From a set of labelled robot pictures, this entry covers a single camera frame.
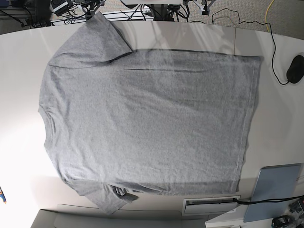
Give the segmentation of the grey T-shirt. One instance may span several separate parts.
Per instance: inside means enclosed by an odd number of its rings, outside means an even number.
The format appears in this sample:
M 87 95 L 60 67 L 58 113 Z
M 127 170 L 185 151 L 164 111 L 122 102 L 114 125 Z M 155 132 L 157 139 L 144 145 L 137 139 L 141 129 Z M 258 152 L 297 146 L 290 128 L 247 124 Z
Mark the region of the grey T-shirt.
M 133 192 L 237 191 L 259 56 L 133 50 L 102 15 L 48 62 L 39 113 L 61 180 L 112 214 Z

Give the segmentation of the grey laptop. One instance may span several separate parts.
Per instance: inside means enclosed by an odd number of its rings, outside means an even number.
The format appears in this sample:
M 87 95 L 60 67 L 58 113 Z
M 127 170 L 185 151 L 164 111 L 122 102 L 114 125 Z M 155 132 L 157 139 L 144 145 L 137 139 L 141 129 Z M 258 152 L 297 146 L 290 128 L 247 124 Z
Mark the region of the grey laptop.
M 263 167 L 251 197 L 251 201 L 289 198 L 293 195 L 301 164 Z M 288 202 L 258 203 L 249 205 L 243 222 L 272 219 L 282 215 Z

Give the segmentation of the black computer mouse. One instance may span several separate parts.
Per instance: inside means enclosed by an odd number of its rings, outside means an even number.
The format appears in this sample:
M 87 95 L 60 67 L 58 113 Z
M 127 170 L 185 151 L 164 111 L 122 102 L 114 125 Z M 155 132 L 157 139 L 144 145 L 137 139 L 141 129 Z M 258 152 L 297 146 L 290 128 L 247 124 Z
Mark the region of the black computer mouse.
M 304 76 L 304 56 L 297 55 L 287 70 L 286 78 L 289 83 L 297 84 Z

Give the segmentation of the black blue device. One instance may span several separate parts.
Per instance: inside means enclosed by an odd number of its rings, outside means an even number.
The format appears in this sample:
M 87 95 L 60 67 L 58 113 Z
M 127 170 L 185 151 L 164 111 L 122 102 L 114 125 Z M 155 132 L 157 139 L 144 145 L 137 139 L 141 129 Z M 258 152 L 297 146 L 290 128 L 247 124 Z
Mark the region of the black blue device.
M 272 219 L 271 226 L 273 228 L 284 228 L 292 224 L 293 218 L 289 215 L 282 215 Z

